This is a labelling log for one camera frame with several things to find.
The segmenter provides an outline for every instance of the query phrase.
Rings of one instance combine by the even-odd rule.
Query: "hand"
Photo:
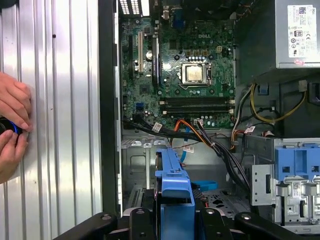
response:
[[[0,72],[0,115],[30,132],[31,93],[27,85]]]
[[[18,135],[7,130],[0,135],[0,184],[15,173],[28,145],[26,132]]]

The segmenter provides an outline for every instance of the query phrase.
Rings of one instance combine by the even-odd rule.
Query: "black plastic frame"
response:
[[[116,0],[98,0],[99,84],[101,124],[101,187],[104,212],[117,214],[116,93],[114,51],[114,13]]]

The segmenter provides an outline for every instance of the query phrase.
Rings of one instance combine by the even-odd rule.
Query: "corrugated metal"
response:
[[[102,211],[98,0],[20,0],[0,18],[1,70],[32,91],[34,131],[0,185],[0,240],[47,240]]]

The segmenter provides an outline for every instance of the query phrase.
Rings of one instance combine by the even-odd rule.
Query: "motherboard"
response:
[[[162,20],[121,26],[122,117],[174,128],[177,119],[232,128],[235,106],[233,22],[189,21],[168,9]]]

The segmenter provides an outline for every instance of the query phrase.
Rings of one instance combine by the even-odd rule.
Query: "power supply label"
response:
[[[317,56],[317,11],[313,5],[288,6],[289,58]]]

